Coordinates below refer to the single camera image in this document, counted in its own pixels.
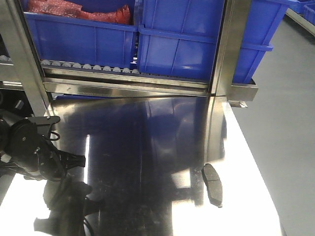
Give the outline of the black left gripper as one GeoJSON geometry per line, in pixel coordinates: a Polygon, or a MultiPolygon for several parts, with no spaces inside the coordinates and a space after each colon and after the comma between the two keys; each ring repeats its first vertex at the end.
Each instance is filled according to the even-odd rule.
{"type": "Polygon", "coordinates": [[[58,182],[67,171],[85,167],[86,158],[59,150],[37,132],[27,118],[0,119],[0,173],[18,173],[25,179],[58,182]]]}

